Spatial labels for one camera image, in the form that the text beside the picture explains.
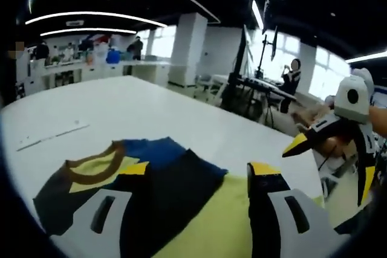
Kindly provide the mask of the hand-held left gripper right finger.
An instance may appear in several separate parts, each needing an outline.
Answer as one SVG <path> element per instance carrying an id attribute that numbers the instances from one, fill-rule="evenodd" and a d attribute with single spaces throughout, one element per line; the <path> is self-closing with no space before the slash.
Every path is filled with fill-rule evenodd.
<path id="1" fill-rule="evenodd" d="M 350 237 L 329 224 L 327 212 L 281 172 L 248 163 L 252 257 L 331 257 Z"/>

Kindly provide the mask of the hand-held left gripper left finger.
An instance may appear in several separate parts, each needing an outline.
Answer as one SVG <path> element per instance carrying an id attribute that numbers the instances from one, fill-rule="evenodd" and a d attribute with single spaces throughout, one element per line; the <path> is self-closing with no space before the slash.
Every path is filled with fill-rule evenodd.
<path id="1" fill-rule="evenodd" d="M 73 221 L 63 234 L 51 241 L 66 257 L 120 257 L 121 234 L 128 214 L 141 207 L 137 191 L 98 189 L 73 213 Z"/>

